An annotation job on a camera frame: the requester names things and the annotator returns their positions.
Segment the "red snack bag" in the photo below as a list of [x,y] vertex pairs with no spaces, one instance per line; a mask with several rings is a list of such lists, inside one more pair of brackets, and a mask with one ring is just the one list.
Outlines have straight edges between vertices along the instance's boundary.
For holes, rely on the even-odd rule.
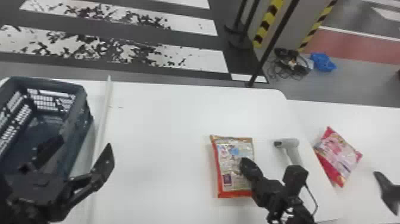
[[251,186],[240,173],[242,157],[254,160],[251,138],[234,138],[210,135],[218,173],[218,198],[250,197]]
[[328,178],[340,187],[344,186],[363,156],[331,127],[327,127],[321,141],[314,146],[314,152]]

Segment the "white barcode scanner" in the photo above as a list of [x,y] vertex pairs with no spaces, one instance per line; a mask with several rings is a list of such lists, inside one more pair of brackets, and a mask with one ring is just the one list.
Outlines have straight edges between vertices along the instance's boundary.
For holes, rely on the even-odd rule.
[[299,140],[296,138],[283,138],[274,141],[274,146],[276,148],[281,148],[282,150],[286,149],[286,154],[289,156],[293,165],[303,166],[298,146]]

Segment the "white stripe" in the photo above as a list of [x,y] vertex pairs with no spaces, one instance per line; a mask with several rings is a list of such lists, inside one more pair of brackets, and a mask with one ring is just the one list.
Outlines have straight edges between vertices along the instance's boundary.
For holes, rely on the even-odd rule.
[[381,8],[375,8],[372,7],[375,12],[379,13],[383,18],[387,20],[393,20],[393,21],[400,21],[400,13],[391,11],[391,10],[384,10]]
[[339,29],[339,28],[327,27],[327,26],[320,26],[319,29],[334,31],[334,32],[338,32],[338,33],[348,33],[348,34],[353,34],[353,35],[358,35],[358,36],[365,36],[367,38],[376,38],[376,39],[381,39],[381,40],[386,40],[386,41],[400,42],[399,38],[390,38],[388,36],[380,36],[380,35],[369,34],[369,33],[361,33],[361,32],[356,32],[356,31],[351,31],[351,30],[343,30],[343,29]]
[[[251,74],[231,74],[232,80],[235,81],[245,81],[248,82],[251,78]],[[267,83],[267,80],[265,79],[264,76],[257,76],[255,79],[255,82],[260,82],[260,83]]]
[[154,1],[168,2],[172,4],[186,5],[197,8],[205,8],[206,10],[210,9],[207,0],[154,0]]
[[364,2],[373,2],[381,5],[388,5],[400,8],[400,2],[396,0],[362,0]]
[[4,25],[0,51],[108,63],[228,73],[222,51]]
[[137,26],[152,26],[187,33],[218,36],[214,21],[204,18],[159,13],[118,5],[71,0],[27,0],[21,10],[51,15],[102,20]]

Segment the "yellow and black striped pole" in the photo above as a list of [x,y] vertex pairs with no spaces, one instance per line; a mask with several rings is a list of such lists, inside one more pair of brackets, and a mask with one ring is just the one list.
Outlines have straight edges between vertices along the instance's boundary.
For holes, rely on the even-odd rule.
[[279,9],[281,9],[283,5],[283,0],[272,0],[271,5],[268,7],[267,12],[262,18],[262,22],[260,28],[257,30],[257,34],[253,40],[253,46],[256,48],[260,48],[263,42],[263,39],[267,35],[268,29],[274,23],[276,14],[278,13]]
[[326,16],[332,11],[333,7],[337,3],[338,0],[332,0],[329,5],[322,11],[321,15],[319,16],[318,20],[314,23],[311,28],[311,31],[307,34],[304,38],[303,42],[297,49],[298,52],[304,51],[304,48],[307,46],[309,41],[313,38],[314,34],[316,33],[317,29],[322,25],[322,22],[325,20]]

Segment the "black pole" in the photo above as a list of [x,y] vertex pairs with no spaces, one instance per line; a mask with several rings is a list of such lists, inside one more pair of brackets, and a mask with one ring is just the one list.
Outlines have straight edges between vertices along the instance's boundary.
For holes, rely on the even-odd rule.
[[241,5],[240,5],[239,12],[237,13],[235,22],[233,23],[233,26],[234,26],[235,28],[238,28],[238,26],[239,26],[240,19],[242,18],[242,15],[243,15],[243,12],[244,12],[244,10],[245,10],[246,4],[247,4],[247,0],[243,0],[242,3],[241,3]]
[[251,9],[249,12],[249,16],[247,17],[245,27],[243,31],[240,33],[240,36],[229,36],[229,44],[235,48],[249,50],[253,47],[252,42],[247,40],[247,33],[250,28],[251,21],[253,20],[255,11],[257,10],[257,6],[260,3],[260,0],[254,0],[253,4],[251,5]]
[[248,0],[242,0],[242,3],[240,4],[239,11],[237,12],[234,22],[232,23],[232,19],[231,19],[225,23],[225,29],[229,33],[242,33],[243,27],[242,26],[239,27],[239,25],[240,25],[240,20],[242,18],[243,12],[245,10],[247,1]]
[[253,20],[255,10],[257,10],[257,6],[260,3],[260,0],[254,0],[253,5],[251,6],[249,17],[246,20],[245,28],[243,29],[243,33],[240,36],[239,43],[242,43],[247,37],[247,32],[249,31],[251,21]]
[[250,81],[246,83],[246,87],[251,88],[254,86],[255,79],[257,78],[261,69],[263,69],[264,63],[267,61],[268,57],[270,56],[276,42],[278,41],[279,36],[282,34],[283,29],[285,28],[286,24],[288,23],[290,17],[293,14],[293,11],[295,10],[298,3],[299,3],[299,0],[292,0],[292,2],[290,3],[289,8],[285,12],[278,28],[276,29],[276,32],[274,33],[274,36],[272,37],[270,43],[268,44],[268,47],[265,50],[265,53],[262,55],[260,63],[258,64],[257,68],[255,69],[255,73],[251,76]]

